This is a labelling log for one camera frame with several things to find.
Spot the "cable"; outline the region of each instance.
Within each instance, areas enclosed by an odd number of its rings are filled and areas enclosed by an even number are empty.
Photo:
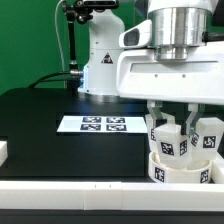
[[[32,89],[40,83],[43,82],[65,82],[65,81],[80,81],[80,77],[68,78],[68,79],[50,79],[50,80],[41,80],[32,84]]]
[[[57,72],[57,73],[52,73],[50,75],[46,75],[46,76],[38,79],[36,82],[32,83],[31,85],[29,85],[28,88],[34,88],[38,83],[44,81],[45,79],[49,79],[49,78],[61,76],[61,75],[70,75],[70,72]]]
[[[56,30],[56,35],[57,35],[57,40],[58,40],[58,46],[60,50],[60,55],[61,55],[61,64],[62,64],[62,71],[65,71],[65,59],[64,59],[64,53],[62,49],[62,44],[61,44],[61,38],[60,34],[58,31],[58,12],[59,12],[59,7],[60,5],[64,2],[65,0],[60,0],[56,6],[55,9],[55,30]]]

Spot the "black table surface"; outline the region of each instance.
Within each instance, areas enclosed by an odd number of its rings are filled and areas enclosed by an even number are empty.
[[[163,111],[187,117],[184,104],[165,103]],[[148,169],[147,134],[57,134],[64,115],[142,116],[145,101],[96,103],[65,89],[12,89],[0,96],[0,140],[8,159],[0,180],[144,181]],[[223,119],[223,109],[206,107],[206,116]],[[215,212],[0,210],[0,223],[223,223]]]

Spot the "metal cylinder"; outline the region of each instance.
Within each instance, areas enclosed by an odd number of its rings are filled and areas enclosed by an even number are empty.
[[[198,8],[166,8],[150,13],[156,59],[186,59],[188,47],[202,45],[208,13]]]

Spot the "white container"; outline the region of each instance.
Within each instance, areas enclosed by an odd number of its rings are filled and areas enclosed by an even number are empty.
[[[204,184],[211,180],[212,161],[204,161],[197,167],[193,165],[181,170],[172,169],[156,159],[156,153],[149,155],[149,176],[157,183],[194,183]]]

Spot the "black cable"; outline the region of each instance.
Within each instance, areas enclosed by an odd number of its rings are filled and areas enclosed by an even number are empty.
[[[43,76],[42,78],[38,79],[36,82],[32,83],[31,85],[28,86],[28,88],[34,88],[38,83],[40,83],[41,81],[45,80],[45,79],[49,79],[52,77],[56,77],[56,76],[61,76],[61,75],[70,75],[70,72],[57,72],[57,73],[52,73],[50,75],[46,75]]]
[[[69,79],[50,79],[50,80],[41,80],[39,82],[35,82],[35,84],[32,84],[32,87],[29,88],[34,88],[36,85],[43,83],[43,82],[65,82],[65,81],[79,81],[80,77],[78,78],[69,78]]]
[[[217,42],[224,41],[224,33],[209,33],[204,32],[202,34],[202,42]]]

